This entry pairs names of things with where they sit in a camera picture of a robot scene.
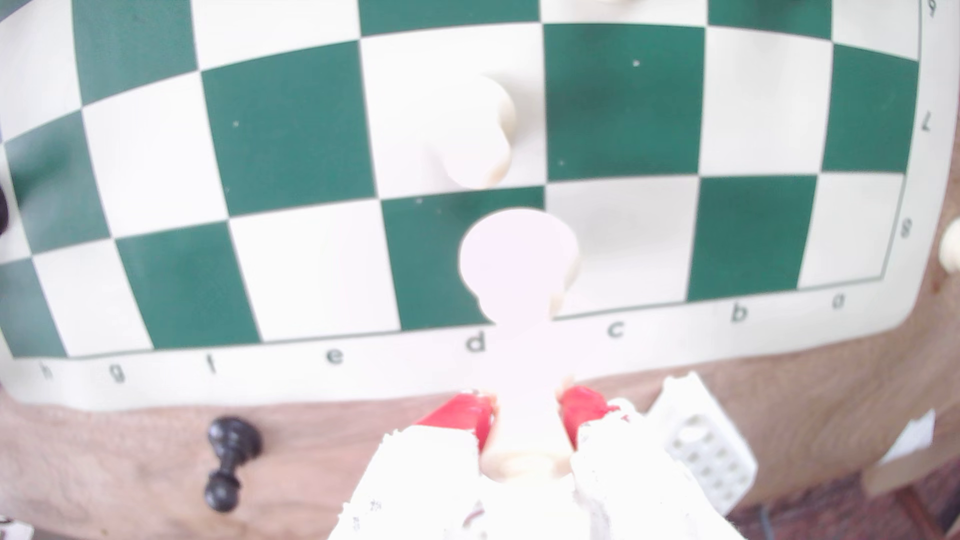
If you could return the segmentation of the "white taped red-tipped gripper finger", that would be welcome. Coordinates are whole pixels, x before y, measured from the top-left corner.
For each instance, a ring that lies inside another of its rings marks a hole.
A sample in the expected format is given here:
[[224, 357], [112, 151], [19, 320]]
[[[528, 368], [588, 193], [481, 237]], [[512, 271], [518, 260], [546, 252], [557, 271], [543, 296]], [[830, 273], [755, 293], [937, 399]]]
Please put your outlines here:
[[496, 398], [466, 391], [384, 435], [329, 539], [460, 539]]
[[569, 386], [558, 392], [558, 413], [590, 539], [742, 539], [624, 400]]

